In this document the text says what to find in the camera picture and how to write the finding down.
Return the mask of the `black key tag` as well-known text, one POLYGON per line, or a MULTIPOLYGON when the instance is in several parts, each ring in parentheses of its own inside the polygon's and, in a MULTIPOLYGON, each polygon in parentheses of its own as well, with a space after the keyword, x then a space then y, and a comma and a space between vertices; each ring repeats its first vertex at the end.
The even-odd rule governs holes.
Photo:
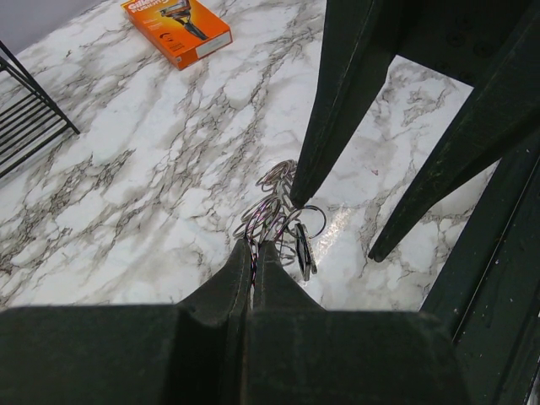
POLYGON ((305 282, 309 281, 312 274, 317 274, 317 266, 312 251, 311 242, 307 235, 307 228, 302 223, 294 225, 295 250, 299 260, 300 271, 305 282))

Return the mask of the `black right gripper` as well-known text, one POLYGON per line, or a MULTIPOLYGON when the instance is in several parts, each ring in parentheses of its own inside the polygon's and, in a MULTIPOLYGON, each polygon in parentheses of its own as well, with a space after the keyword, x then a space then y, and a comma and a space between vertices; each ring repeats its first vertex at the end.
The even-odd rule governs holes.
POLYGON ((539 2, 327 2, 316 97, 290 192, 295 207, 320 189, 397 53, 473 91, 391 213, 370 250, 374 261, 538 130, 539 2))

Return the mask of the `orange razor box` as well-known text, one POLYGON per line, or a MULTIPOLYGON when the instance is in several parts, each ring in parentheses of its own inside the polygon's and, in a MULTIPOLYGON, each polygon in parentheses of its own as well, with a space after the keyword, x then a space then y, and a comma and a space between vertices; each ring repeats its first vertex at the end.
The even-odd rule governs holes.
POLYGON ((233 42, 230 27, 198 1, 133 0, 131 23, 179 70, 233 42))

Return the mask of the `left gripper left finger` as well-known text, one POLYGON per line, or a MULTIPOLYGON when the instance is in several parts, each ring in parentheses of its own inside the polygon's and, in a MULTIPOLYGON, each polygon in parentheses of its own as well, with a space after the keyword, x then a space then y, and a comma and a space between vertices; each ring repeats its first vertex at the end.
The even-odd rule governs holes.
POLYGON ((246 241, 176 304, 1 314, 4 404, 236 404, 251 284, 246 241))

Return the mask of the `silver disc keyring holder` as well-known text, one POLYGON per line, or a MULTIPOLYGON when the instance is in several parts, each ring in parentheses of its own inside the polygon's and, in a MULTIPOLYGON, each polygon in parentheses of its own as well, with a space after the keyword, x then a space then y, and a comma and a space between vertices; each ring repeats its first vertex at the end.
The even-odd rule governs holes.
POLYGON ((278 250, 278 261, 289 266, 298 262, 295 250, 294 225, 302 223, 300 216, 305 211, 317 212, 322 216, 321 228, 312 234, 307 228, 307 235, 312 241, 318 237, 327 226, 327 216, 316 205, 308 204, 296 208, 291 200, 290 191, 297 170, 297 162, 288 159, 277 163, 273 168, 260 177, 256 186, 260 187, 264 196, 251 205, 240 217, 240 225, 234 230, 233 237, 247 240, 251 250, 252 277, 257 277, 257 263, 260 256, 260 246, 264 242, 273 243, 278 250))

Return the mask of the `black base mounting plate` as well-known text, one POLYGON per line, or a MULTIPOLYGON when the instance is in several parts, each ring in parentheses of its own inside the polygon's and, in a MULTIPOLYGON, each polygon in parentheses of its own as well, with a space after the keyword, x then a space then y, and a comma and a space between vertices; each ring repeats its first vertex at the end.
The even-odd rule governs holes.
POLYGON ((539 136, 498 164, 421 307, 473 404, 525 404, 539 375, 539 136))

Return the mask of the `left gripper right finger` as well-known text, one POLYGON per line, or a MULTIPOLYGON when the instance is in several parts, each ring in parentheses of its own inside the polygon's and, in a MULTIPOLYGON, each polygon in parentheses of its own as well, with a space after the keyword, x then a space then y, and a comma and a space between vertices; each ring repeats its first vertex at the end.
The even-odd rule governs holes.
POLYGON ((443 326, 423 312, 322 309, 260 247, 244 404, 465 404, 443 326))

